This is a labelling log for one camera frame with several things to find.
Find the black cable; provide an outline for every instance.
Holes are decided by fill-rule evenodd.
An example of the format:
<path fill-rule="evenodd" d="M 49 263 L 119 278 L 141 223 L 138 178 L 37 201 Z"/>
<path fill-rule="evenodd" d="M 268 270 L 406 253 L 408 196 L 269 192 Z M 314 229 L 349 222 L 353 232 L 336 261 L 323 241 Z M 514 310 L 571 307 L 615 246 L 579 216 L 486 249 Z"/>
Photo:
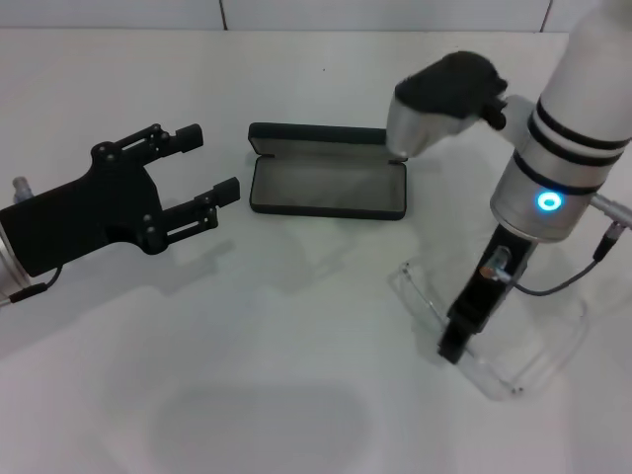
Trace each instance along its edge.
<path fill-rule="evenodd" d="M 571 284 L 576 282 L 578 279 L 585 277 L 594 267 L 597 266 L 599 262 L 601 262 L 605 258 L 608 252 L 612 250 L 612 247 L 614 247 L 614 244 L 617 243 L 617 241 L 619 240 L 619 237 L 621 236 L 624 230 L 625 230 L 624 226 L 622 226 L 618 222 L 612 222 L 612 224 L 610 224 L 608 229 L 603 234 L 603 237 L 601 237 L 601 240 L 599 241 L 599 245 L 597 245 L 596 249 L 594 249 L 594 253 L 592 254 L 591 264 L 588 265 L 585 269 L 583 269 L 581 272 L 579 272 L 575 276 L 567 279 L 566 281 L 558 284 L 557 286 L 554 286 L 551 289 L 536 291 L 533 289 L 525 288 L 524 286 L 518 284 L 518 282 L 515 280 L 511 280 L 508 284 L 513 286 L 518 291 L 522 291 L 523 293 L 528 294 L 530 296 L 548 296 L 550 294 L 557 293 L 558 291 L 561 291 L 564 288 L 568 288 Z"/>
<path fill-rule="evenodd" d="M 523 293 L 531 295 L 531 296 L 548 296 L 550 294 L 557 293 L 558 291 L 561 291 L 564 288 L 568 288 L 571 284 L 573 284 L 578 279 L 580 279 L 582 277 L 585 277 L 594 267 L 596 267 L 597 264 L 598 264 L 598 261 L 597 260 L 593 260 L 591 262 L 591 264 L 588 265 L 581 272 L 579 272 L 575 276 L 567 279 L 563 283 L 560 283 L 557 286 L 552 287 L 551 289 L 545 289 L 545 290 L 542 290 L 542 291 L 535 291 L 533 289 L 525 288 L 524 286 L 518 284 L 517 281 L 512 282 L 512 286 L 515 289 L 517 289 L 518 291 L 522 291 Z"/>
<path fill-rule="evenodd" d="M 46 289 L 49 289 L 51 286 L 57 283 L 59 276 L 61 275 L 61 271 L 63 270 L 63 265 L 55 270 L 55 275 L 52 276 L 50 281 L 46 284 Z"/>
<path fill-rule="evenodd" d="M 59 267 L 55 271 L 55 275 L 52 276 L 48 283 L 36 283 L 31 286 L 27 286 L 26 288 L 21 289 L 20 291 L 9 296 L 9 301 L 11 301 L 12 303 L 18 303 L 20 301 L 24 301 L 25 299 L 44 293 L 57 282 L 59 276 L 61 275 L 61 269 L 63 269 L 63 266 Z"/>

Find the silver metal housing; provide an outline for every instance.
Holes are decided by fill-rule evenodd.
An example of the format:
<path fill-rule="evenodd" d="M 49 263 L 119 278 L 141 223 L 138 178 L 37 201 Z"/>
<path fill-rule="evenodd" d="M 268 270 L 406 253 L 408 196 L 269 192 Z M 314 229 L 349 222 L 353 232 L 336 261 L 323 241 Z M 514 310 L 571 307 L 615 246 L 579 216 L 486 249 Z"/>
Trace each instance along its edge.
<path fill-rule="evenodd" d="M 0 224 L 0 295 L 7 298 L 30 285 L 29 275 L 16 259 Z"/>
<path fill-rule="evenodd" d="M 413 158 L 442 138 L 456 135 L 476 120 L 460 120 L 437 114 L 422 114 L 404 106 L 393 96 L 386 124 L 386 146 L 402 160 Z"/>

